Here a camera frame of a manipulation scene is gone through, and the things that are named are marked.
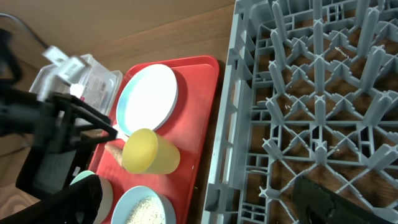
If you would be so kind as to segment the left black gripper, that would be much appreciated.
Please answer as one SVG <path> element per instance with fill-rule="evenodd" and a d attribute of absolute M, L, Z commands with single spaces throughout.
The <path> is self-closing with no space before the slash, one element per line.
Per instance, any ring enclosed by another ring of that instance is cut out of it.
<path fill-rule="evenodd" d="M 11 33 L 1 30 L 1 65 L 11 71 L 1 78 L 1 136 L 32 134 L 34 146 L 96 146 L 113 141 L 117 131 L 104 114 L 73 95 L 52 93 L 45 101 L 37 95 L 15 89 L 22 70 L 8 43 Z M 81 133 L 103 130 L 108 135 L 81 139 Z"/>

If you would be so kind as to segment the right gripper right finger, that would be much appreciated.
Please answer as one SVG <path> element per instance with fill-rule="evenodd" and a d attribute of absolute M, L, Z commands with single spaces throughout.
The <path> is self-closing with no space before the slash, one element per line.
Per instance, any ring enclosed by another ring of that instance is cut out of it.
<path fill-rule="evenodd" d="M 299 223 L 397 223 L 396 210 L 376 208 L 373 212 L 367 211 L 302 175 L 294 182 L 293 201 Z"/>

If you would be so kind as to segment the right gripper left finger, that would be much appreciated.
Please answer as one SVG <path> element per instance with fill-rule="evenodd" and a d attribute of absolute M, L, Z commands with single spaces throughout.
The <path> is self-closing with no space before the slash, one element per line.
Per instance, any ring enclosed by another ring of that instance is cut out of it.
<path fill-rule="evenodd" d="M 1 220 L 1 224 L 93 223 L 103 190 L 98 175 L 88 177 Z"/>

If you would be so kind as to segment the brown carrot-like food scrap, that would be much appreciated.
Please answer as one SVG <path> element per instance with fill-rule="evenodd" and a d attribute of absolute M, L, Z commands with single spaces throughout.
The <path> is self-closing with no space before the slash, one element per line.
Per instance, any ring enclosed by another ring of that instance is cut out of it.
<path fill-rule="evenodd" d="M 104 149 L 113 156 L 118 165 L 123 169 L 123 150 L 120 147 L 109 143 L 104 146 Z"/>

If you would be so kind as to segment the green bowl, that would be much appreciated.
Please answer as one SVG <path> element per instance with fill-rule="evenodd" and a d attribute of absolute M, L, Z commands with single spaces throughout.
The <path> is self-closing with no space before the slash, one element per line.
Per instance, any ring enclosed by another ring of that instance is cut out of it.
<path fill-rule="evenodd" d="M 88 177 L 89 175 L 96 174 L 90 170 L 82 171 L 76 177 L 74 177 L 70 185 Z M 93 222 L 94 224 L 101 224 L 107 218 L 113 204 L 113 188 L 110 181 L 104 177 L 99 177 L 99 180 L 101 183 L 102 197 L 97 216 Z"/>

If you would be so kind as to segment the yellow plastic cup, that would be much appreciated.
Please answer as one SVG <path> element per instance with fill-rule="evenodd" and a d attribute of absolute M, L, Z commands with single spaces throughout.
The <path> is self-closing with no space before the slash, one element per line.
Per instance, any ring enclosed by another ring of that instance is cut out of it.
<path fill-rule="evenodd" d="M 122 165 L 133 174 L 170 174 L 180 163 L 180 151 L 150 129 L 132 133 L 122 152 Z"/>

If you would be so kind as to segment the light blue bowl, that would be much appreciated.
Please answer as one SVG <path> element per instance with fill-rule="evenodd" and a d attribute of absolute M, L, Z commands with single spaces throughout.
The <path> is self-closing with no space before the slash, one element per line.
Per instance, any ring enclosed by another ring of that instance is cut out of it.
<path fill-rule="evenodd" d="M 167 197 L 137 186 L 129 189 L 117 202 L 111 224 L 176 224 L 174 208 Z"/>

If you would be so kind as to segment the white rice grains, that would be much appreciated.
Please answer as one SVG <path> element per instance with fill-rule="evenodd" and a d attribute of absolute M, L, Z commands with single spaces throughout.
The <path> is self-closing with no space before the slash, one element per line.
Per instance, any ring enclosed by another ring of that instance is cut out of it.
<path fill-rule="evenodd" d="M 137 202 L 125 224 L 165 224 L 165 213 L 160 200 L 150 196 Z"/>

